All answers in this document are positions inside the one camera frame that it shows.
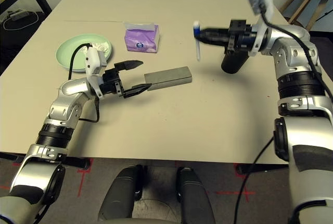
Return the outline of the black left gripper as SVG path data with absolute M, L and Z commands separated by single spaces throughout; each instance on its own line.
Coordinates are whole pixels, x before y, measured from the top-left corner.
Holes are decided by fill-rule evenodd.
M 123 95 L 124 98 L 129 98 L 148 90 L 152 85 L 151 83 L 138 84 L 128 90 L 124 90 L 119 76 L 119 71 L 135 69 L 142 64 L 143 62 L 140 60 L 126 60 L 115 63 L 112 69 L 105 70 L 102 75 L 103 82 L 100 85 L 102 94 L 106 95 L 112 93 L 119 96 Z

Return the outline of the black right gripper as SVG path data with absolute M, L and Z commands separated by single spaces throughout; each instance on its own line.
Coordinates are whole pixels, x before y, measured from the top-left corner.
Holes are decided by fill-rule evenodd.
M 256 32 L 246 20 L 232 19 L 229 28 L 205 28 L 200 30 L 200 41 L 209 45 L 227 45 L 225 54 L 249 53 L 254 45 Z

